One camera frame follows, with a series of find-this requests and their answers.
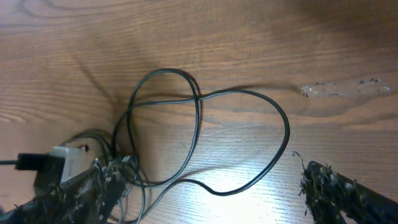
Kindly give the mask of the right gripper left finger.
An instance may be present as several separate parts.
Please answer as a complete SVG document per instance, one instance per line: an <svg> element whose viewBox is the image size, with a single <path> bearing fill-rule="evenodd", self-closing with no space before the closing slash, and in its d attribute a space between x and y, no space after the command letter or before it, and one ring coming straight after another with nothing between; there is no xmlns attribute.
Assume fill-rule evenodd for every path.
<svg viewBox="0 0 398 224"><path fill-rule="evenodd" d="M122 166L95 161L64 183L52 180L43 195L1 214L1 223L106 223L126 188Z"/></svg>

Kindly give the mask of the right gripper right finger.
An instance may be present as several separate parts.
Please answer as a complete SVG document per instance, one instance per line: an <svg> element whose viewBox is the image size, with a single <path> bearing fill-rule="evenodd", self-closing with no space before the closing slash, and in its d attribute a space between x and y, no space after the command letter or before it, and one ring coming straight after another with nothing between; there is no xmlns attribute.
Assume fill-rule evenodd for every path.
<svg viewBox="0 0 398 224"><path fill-rule="evenodd" d="M397 224L397 202L351 180L330 166L308 163L300 184L315 223Z"/></svg>

